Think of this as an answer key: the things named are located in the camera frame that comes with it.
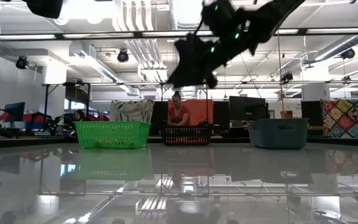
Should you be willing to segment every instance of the fabric backdrop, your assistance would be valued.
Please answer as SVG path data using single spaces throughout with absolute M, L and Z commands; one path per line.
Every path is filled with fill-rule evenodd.
M 154 101 L 111 102 L 110 121 L 143 121 L 152 120 Z
M 321 100 L 325 135 L 358 138 L 358 100 Z
M 206 119 L 206 102 L 207 100 L 186 100 L 182 105 L 190 110 L 190 125 L 198 125 Z M 172 100 L 168 101 L 168 109 L 173 106 Z M 208 121 L 214 123 L 214 101 L 208 100 Z

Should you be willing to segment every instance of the woman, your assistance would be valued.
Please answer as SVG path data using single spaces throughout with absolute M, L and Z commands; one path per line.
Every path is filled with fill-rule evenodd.
M 181 104 L 181 96 L 176 91 L 172 96 L 173 107 L 168 110 L 168 125 L 172 126 L 188 126 L 190 110 Z
M 82 110 L 76 110 L 73 114 L 74 121 L 84 121 L 85 114 Z

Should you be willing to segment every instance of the glass surface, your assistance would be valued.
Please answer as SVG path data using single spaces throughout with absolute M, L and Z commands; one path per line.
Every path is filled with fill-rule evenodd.
M 115 218 L 125 223 L 357 223 L 358 147 L 0 149 L 0 223 L 110 224 Z

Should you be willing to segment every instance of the black basket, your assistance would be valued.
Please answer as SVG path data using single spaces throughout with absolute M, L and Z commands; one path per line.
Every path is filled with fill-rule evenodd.
M 166 146 L 206 146 L 211 141 L 208 125 L 163 126 L 161 133 Z

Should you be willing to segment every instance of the red shirt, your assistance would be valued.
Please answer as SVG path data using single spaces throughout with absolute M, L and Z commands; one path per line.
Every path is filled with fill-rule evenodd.
M 181 106 L 181 110 L 178 116 L 175 115 L 175 108 L 171 107 L 168 110 L 168 115 L 171 117 L 171 123 L 178 124 L 183 119 L 183 115 L 190 114 L 190 110 L 186 106 Z M 187 122 L 184 124 L 184 126 L 189 125 L 190 119 L 187 119 Z

